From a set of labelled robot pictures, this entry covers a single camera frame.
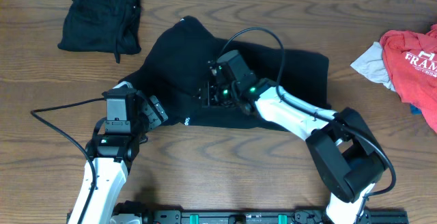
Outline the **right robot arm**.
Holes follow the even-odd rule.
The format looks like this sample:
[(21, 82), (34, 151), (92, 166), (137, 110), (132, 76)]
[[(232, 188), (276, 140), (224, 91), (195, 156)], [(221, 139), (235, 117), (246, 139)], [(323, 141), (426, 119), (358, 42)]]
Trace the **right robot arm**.
[(208, 107), (236, 107), (258, 115), (305, 141), (315, 167), (330, 191), (323, 219), (360, 223), (374, 186), (393, 165), (364, 119), (353, 109), (336, 112), (287, 93), (270, 79), (221, 79), (199, 88)]

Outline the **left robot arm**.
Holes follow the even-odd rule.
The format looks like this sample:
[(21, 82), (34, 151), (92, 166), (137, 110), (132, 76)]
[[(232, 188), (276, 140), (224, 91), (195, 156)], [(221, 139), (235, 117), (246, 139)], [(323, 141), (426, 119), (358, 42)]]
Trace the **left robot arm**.
[(157, 97), (136, 94), (108, 98), (107, 115), (99, 120), (87, 155), (79, 196), (69, 223), (110, 223), (118, 195), (126, 183), (139, 146), (147, 133), (168, 119)]

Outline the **black t-shirt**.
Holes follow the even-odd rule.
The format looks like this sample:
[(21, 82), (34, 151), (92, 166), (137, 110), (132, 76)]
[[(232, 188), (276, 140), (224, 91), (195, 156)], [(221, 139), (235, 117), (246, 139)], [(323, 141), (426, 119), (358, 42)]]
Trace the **black t-shirt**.
[(240, 51), (256, 76), (273, 81), (284, 63), (280, 84), (288, 93), (314, 106), (330, 108), (327, 101), (327, 57), (303, 50), (281, 52), (236, 40), (228, 44), (225, 39), (214, 37), (192, 16), (185, 16), (166, 30), (157, 39), (144, 64), (124, 80), (146, 96), (157, 97), (168, 115), (167, 126), (181, 123), (187, 126), (280, 130), (281, 127), (245, 115), (240, 109), (201, 108), (199, 88), (211, 80), (210, 66), (222, 48)]

